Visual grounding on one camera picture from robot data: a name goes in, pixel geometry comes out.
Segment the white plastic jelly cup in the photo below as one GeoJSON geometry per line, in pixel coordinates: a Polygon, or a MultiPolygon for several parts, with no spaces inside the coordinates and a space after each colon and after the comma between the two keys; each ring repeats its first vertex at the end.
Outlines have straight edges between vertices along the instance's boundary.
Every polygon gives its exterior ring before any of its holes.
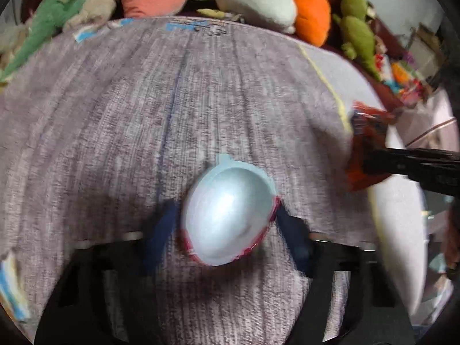
{"type": "Polygon", "coordinates": [[[205,266],[234,262],[264,239],[279,204],[275,182],[263,169],[221,154],[185,198],[185,250],[205,266]]]}

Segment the orange Ovaltine snack packet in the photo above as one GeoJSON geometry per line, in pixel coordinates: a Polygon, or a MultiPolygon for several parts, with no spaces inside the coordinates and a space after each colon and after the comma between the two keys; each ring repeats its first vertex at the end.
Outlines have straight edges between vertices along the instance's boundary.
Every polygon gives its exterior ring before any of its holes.
{"type": "Polygon", "coordinates": [[[384,169],[379,152],[386,150],[388,128],[396,116],[364,104],[353,103],[350,114],[352,149],[345,169],[351,191],[367,189],[391,176],[384,169]]]}

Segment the plaid pink teal blanket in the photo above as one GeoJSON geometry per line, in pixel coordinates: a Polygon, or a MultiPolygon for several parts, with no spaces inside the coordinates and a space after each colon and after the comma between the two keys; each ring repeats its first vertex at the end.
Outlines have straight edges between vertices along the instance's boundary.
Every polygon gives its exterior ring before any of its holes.
{"type": "Polygon", "coordinates": [[[448,93],[438,88],[427,101],[400,114],[395,127],[407,149],[435,149],[459,152],[459,127],[448,93]]]}

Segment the dark red leather sofa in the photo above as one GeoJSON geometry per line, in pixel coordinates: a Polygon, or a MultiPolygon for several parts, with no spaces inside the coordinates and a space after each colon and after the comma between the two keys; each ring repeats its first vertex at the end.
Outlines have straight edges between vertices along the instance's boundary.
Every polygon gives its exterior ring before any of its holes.
{"type": "MultiPolygon", "coordinates": [[[[41,1],[42,0],[21,0],[20,18],[23,23],[28,20],[33,13],[35,13],[41,1]]],[[[345,52],[342,48],[346,38],[344,33],[351,34],[355,31],[355,27],[348,24],[348,6],[343,4],[344,1],[348,2],[349,0],[328,1],[331,5],[332,21],[327,41],[322,48],[344,57],[345,52]]],[[[374,19],[367,17],[366,23],[373,33],[376,49],[379,50],[380,46],[384,46],[387,49],[385,55],[387,55],[390,60],[396,62],[402,60],[405,50],[399,44],[396,36],[394,36],[378,18],[374,19]]],[[[393,92],[388,85],[384,84],[383,76],[380,76],[380,79],[376,79],[375,76],[367,70],[367,67],[364,66],[364,62],[358,58],[351,60],[351,63],[369,81],[370,85],[374,88],[380,98],[380,101],[387,110],[393,111],[394,109],[403,106],[403,102],[399,94],[393,92]]]]}

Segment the colourful toys on sofa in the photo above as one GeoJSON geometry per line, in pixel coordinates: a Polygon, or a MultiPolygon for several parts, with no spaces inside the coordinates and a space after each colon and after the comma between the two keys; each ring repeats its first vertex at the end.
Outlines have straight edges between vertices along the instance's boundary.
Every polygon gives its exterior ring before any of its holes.
{"type": "Polygon", "coordinates": [[[416,71],[405,60],[394,61],[387,55],[388,49],[381,38],[375,36],[374,60],[380,81],[387,86],[404,106],[414,108],[426,101],[430,90],[416,71]]]}

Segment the grey wood-pattern tablecloth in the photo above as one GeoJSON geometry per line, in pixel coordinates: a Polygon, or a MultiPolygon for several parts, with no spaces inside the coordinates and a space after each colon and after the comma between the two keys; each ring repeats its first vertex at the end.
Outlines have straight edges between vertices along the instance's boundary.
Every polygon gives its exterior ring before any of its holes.
{"type": "Polygon", "coordinates": [[[157,18],[54,38],[1,94],[1,250],[22,269],[27,338],[77,247],[138,231],[221,154],[266,171],[315,231],[380,239],[415,312],[421,194],[399,176],[348,191],[354,101],[383,105],[345,59],[252,26],[157,18]]]}

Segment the cardboard box on shelf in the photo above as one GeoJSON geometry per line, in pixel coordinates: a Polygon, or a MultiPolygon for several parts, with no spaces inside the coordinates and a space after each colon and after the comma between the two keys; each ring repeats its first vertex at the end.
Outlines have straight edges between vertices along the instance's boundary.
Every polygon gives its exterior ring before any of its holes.
{"type": "Polygon", "coordinates": [[[444,62],[439,38],[422,23],[413,29],[408,51],[415,60],[417,70],[425,78],[434,76],[444,62]]]}

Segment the olive green dinosaur plush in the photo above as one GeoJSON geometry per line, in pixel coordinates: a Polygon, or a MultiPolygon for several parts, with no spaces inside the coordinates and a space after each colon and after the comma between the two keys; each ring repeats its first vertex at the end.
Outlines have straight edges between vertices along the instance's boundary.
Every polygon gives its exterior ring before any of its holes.
{"type": "Polygon", "coordinates": [[[375,35],[367,23],[367,0],[341,0],[341,16],[332,15],[342,35],[342,51],[346,58],[357,62],[376,81],[380,81],[374,60],[375,35]]]}

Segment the orange carrot bunny plush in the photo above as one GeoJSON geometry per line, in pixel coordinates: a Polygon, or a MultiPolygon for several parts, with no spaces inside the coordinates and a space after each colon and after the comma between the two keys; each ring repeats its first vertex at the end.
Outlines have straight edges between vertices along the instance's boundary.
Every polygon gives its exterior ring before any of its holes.
{"type": "Polygon", "coordinates": [[[315,47],[327,40],[331,28],[331,5],[328,0],[293,0],[297,7],[297,36],[315,47]]]}

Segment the white duck plush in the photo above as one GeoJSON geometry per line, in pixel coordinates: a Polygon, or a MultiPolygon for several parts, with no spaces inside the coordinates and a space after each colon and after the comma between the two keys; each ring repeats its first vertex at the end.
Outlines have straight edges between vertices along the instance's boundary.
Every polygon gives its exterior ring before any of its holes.
{"type": "Polygon", "coordinates": [[[216,9],[197,13],[215,20],[248,23],[283,34],[296,32],[297,7],[294,0],[214,0],[216,9]]]}

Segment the green dinosaur plush left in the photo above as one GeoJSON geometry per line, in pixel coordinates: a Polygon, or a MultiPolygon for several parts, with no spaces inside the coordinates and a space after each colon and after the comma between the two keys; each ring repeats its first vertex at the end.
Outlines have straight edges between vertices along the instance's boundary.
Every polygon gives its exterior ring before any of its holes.
{"type": "Polygon", "coordinates": [[[12,61],[1,71],[4,82],[41,46],[64,27],[65,23],[80,12],[85,0],[42,0],[35,11],[29,34],[12,61]]]}

